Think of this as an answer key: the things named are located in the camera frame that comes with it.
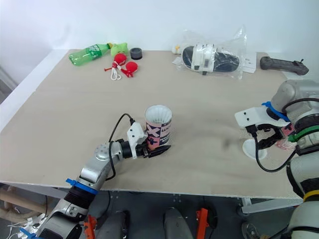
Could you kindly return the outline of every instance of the white bowl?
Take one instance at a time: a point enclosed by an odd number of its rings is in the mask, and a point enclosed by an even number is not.
[[[254,139],[247,139],[243,143],[243,151],[244,153],[256,160],[256,145],[255,145],[255,140]],[[258,158],[259,159],[264,159],[267,156],[267,150],[266,149],[261,149],[258,151]]]

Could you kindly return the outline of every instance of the robotic arm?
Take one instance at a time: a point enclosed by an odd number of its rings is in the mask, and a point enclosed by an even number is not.
[[[281,84],[271,102],[235,114],[239,126],[255,138],[258,130],[274,129],[275,134],[256,144],[257,149],[272,146],[283,138],[280,128],[292,123],[295,153],[287,164],[287,176],[294,192],[304,199],[294,211],[285,238],[319,238],[319,83],[288,80]]]
[[[153,157],[169,149],[169,146],[162,146],[154,151],[148,151],[145,142],[147,134],[139,123],[131,121],[131,124],[127,132],[128,141],[120,139],[116,142],[101,144],[95,149],[94,155],[86,163],[80,176],[76,180],[67,180],[72,188],[65,198],[58,202],[37,231],[37,238],[79,238],[82,233],[79,222],[87,216],[90,204],[115,164],[124,158]]]

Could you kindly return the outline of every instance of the white wall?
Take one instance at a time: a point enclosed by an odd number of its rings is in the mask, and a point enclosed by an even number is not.
[[[183,29],[231,37],[242,25],[251,51],[304,58],[319,77],[318,0],[1,0],[0,64],[17,82],[51,48],[128,42],[170,50]]]

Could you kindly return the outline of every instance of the red boxing glove keychain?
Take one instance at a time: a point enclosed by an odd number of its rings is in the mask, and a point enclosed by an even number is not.
[[[104,68],[104,71],[108,71],[112,69],[111,80],[115,81],[115,80],[120,80],[122,78],[122,76],[118,74],[118,72],[116,71],[116,68],[121,70],[122,69],[121,66],[125,64],[125,61],[126,61],[126,55],[124,55],[123,53],[118,53],[114,57],[112,67],[107,69]]]
[[[124,70],[121,66],[125,64],[125,61],[126,61],[126,55],[124,55],[123,53],[118,53],[114,57],[112,67],[104,68],[104,71],[108,71],[112,69],[111,79],[113,81],[119,80],[122,78],[121,75],[119,75],[118,72],[116,71],[116,68],[122,71],[127,77],[133,77],[133,73],[137,71],[138,65],[133,61],[128,62],[126,64],[126,70]]]
[[[126,70],[121,68],[121,71],[127,76],[127,77],[133,77],[133,73],[137,71],[138,69],[138,65],[133,62],[130,61],[128,62],[126,65]]]

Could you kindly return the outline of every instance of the blue clamp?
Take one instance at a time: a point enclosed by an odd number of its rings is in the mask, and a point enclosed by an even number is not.
[[[72,186],[75,186],[75,187],[77,187],[77,188],[80,188],[80,189],[83,189],[84,191],[87,191],[87,192],[89,192],[89,193],[92,193],[92,194],[94,194],[94,195],[97,195],[98,194],[98,191],[97,190],[95,190],[95,189],[93,189],[93,188],[90,188],[90,187],[88,187],[88,186],[85,186],[84,184],[82,184],[82,183],[79,183],[79,182],[77,182],[76,180],[72,180],[72,179],[67,179],[67,180],[65,180],[65,182],[67,182],[67,183],[69,183],[69,184],[71,184]]]
[[[30,233],[30,232],[28,232],[26,229],[23,229],[23,228],[20,228],[20,232],[26,234],[26,235],[28,236],[28,238],[32,238],[32,239],[43,239],[43,238],[38,238],[35,233]]]
[[[281,112],[275,110],[274,107],[272,107],[270,101],[264,102],[264,103],[262,103],[261,105],[268,107],[275,115],[277,115],[278,117],[284,119],[286,122],[290,122],[290,120],[288,119],[287,116],[285,116],[283,113],[281,113]]]

